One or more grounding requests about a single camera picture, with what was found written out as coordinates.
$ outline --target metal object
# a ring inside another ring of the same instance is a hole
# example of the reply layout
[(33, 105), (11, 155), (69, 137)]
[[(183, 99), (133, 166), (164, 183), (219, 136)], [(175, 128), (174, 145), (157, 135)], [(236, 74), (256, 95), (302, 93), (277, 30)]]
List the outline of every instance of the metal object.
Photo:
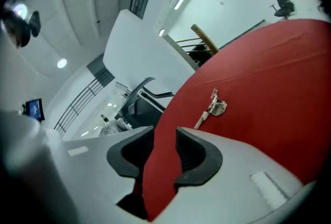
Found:
[(202, 115), (199, 118), (198, 122), (194, 126), (195, 129), (198, 129), (201, 126), (202, 122), (204, 122), (207, 119), (209, 114), (212, 114), (214, 116), (218, 116), (218, 115), (221, 115), (222, 113), (225, 112), (228, 105), (225, 101), (221, 101), (217, 97), (217, 92), (218, 91), (216, 89), (213, 90), (213, 93), (211, 95), (212, 103), (210, 104), (208, 109), (202, 113)]

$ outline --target blue screen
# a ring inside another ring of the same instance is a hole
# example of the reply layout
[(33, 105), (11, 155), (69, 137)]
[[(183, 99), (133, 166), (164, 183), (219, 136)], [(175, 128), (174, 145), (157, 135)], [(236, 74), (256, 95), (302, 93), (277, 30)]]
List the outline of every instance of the blue screen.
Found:
[(29, 116), (35, 119), (41, 118), (39, 101), (29, 102)]

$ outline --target red tablecloth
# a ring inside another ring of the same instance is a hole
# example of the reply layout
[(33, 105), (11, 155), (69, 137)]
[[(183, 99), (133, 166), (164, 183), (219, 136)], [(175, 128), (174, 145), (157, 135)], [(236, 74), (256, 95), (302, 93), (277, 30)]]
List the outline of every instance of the red tablecloth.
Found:
[(228, 108), (200, 130), (257, 147), (304, 184), (316, 180), (331, 143), (331, 26), (316, 20), (268, 25), (220, 50), (183, 85), (156, 127), (144, 168), (150, 220), (174, 198), (182, 173), (176, 127), (194, 127), (214, 88)]

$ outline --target round ceiling light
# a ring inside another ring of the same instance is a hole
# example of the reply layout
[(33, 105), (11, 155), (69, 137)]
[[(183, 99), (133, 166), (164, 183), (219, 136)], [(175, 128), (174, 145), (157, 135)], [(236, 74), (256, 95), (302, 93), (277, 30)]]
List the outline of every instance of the round ceiling light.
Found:
[(67, 65), (67, 60), (65, 58), (62, 58), (57, 62), (57, 67), (59, 69), (64, 68), (66, 65)]
[(25, 19), (27, 16), (27, 7), (23, 3), (15, 5), (13, 11), (16, 12), (22, 19)]

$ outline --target red table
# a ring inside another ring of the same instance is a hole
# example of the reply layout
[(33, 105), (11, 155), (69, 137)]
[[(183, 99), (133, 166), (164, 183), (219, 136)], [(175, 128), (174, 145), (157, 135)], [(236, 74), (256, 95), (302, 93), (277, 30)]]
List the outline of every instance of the red table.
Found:
[(149, 220), (174, 198), (182, 173), (177, 126), (193, 128), (213, 89), (227, 104), (200, 130), (251, 144), (304, 184), (317, 179), (331, 143), (331, 26), (278, 22), (220, 50), (177, 92), (155, 131), (143, 175)]

